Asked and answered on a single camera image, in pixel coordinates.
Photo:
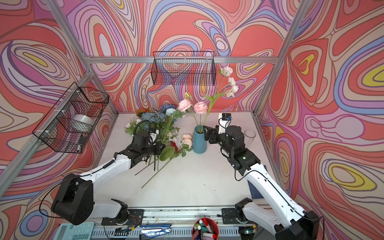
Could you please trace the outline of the teal ceramic vase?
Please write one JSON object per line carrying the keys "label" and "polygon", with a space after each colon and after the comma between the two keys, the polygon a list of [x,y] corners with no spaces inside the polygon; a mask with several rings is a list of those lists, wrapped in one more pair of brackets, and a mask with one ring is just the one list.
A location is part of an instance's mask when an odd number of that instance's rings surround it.
{"label": "teal ceramic vase", "polygon": [[196,154],[203,154],[207,150],[207,141],[205,140],[204,128],[202,125],[197,125],[193,133],[193,151]]}

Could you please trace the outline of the pink rose stem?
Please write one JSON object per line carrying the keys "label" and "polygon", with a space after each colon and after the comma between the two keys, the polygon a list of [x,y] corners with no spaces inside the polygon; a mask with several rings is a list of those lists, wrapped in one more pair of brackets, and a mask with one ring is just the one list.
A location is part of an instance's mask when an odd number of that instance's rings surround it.
{"label": "pink rose stem", "polygon": [[177,110],[185,113],[190,113],[197,124],[198,129],[196,130],[197,133],[203,132],[203,121],[202,116],[208,114],[209,107],[204,102],[197,102],[193,103],[193,99],[190,93],[185,93],[185,98],[179,102],[179,105],[177,107]]}

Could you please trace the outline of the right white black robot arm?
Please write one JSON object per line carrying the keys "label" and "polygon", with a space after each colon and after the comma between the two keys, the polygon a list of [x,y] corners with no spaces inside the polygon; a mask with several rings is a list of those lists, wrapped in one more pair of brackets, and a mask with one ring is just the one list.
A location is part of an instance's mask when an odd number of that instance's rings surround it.
{"label": "right white black robot arm", "polygon": [[245,198],[235,205],[240,221],[251,221],[270,232],[277,240],[316,240],[321,218],[297,204],[268,174],[260,159],[245,145],[238,126],[203,127],[205,140],[218,144],[222,155],[243,179],[250,182],[268,202],[273,212]]}

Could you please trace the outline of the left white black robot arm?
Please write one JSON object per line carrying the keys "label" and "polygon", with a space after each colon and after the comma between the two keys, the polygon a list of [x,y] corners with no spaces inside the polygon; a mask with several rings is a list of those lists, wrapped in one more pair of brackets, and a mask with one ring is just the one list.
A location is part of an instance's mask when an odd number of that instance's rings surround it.
{"label": "left white black robot arm", "polygon": [[151,156],[159,156],[165,145],[158,141],[158,137],[158,130],[135,133],[132,143],[115,153],[109,162],[84,174],[64,177],[52,203],[52,212],[76,226],[97,218],[109,219],[118,225],[126,224],[130,217],[127,204],[117,199],[97,201],[94,193],[122,172],[149,160]]}

